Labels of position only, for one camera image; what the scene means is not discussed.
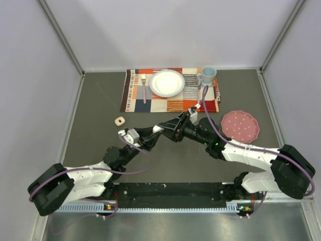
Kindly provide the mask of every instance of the fork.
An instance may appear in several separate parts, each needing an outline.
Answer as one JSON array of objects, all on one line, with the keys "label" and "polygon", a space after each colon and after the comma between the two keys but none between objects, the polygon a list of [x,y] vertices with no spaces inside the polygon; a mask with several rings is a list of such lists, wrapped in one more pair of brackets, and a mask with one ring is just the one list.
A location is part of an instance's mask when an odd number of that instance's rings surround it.
[{"label": "fork", "polygon": [[142,94],[143,94],[143,98],[144,98],[144,104],[146,104],[146,75],[145,74],[141,74],[141,83],[142,83]]}]

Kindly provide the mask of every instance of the placemat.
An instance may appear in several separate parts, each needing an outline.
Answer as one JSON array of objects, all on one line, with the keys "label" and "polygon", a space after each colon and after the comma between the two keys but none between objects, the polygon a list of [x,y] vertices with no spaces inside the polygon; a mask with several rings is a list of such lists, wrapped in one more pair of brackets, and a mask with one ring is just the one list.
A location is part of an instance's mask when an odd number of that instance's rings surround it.
[{"label": "placemat", "polygon": [[[198,86],[197,74],[202,68],[168,68],[182,74],[185,79],[185,87],[176,96],[164,98],[152,92],[149,80],[154,73],[163,69],[128,69],[121,103],[121,112],[181,112],[195,105],[202,98],[203,87]],[[146,104],[143,103],[143,91],[141,74],[146,75]],[[213,80],[205,97],[205,103],[209,112],[218,112],[218,104],[221,101],[217,78]]]}]

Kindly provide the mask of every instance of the pink plate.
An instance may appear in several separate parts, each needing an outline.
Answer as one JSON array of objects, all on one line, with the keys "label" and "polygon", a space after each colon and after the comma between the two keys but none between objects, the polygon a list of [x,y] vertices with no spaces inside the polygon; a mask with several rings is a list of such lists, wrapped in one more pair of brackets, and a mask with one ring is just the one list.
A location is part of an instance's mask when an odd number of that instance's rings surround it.
[{"label": "pink plate", "polygon": [[235,110],[227,113],[222,121],[222,132],[238,142],[249,144],[257,138],[260,127],[249,113]]}]

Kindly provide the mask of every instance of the light blue mug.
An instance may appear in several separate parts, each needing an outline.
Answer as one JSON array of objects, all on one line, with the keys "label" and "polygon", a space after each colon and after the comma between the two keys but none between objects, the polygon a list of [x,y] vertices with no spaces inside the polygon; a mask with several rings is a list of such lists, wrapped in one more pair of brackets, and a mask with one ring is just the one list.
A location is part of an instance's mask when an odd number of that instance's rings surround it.
[{"label": "light blue mug", "polygon": [[198,80],[202,83],[203,86],[205,85],[213,85],[213,80],[216,76],[216,68],[212,66],[205,66],[202,68],[202,72],[197,74]]}]

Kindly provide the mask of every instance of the gray floor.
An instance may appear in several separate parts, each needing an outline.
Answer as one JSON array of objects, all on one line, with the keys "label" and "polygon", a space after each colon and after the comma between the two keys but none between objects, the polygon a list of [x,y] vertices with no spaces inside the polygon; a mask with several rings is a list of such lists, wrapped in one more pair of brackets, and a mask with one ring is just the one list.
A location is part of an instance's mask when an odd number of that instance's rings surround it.
[{"label": "gray floor", "polygon": [[[217,78],[222,101],[220,111],[211,117],[220,123],[224,114],[243,110],[259,122],[260,134],[252,144],[278,147],[256,70],[222,70]],[[125,127],[143,128],[169,120],[178,113],[120,113],[125,73],[87,73],[71,130],[64,166],[76,167],[102,161],[109,146],[123,147],[117,136]],[[114,120],[123,116],[126,124],[117,127]],[[157,164],[139,175],[123,175],[120,182],[229,182],[243,171],[259,171],[240,163],[211,158],[205,146],[184,139],[173,143],[161,137],[152,151]],[[138,155],[126,167],[141,170],[149,164],[145,155]]]},{"label": "gray floor", "polygon": [[227,214],[116,214],[111,219],[84,217],[83,213],[54,213],[43,241],[185,240],[185,241],[312,241],[300,203],[267,203],[251,219]]}]

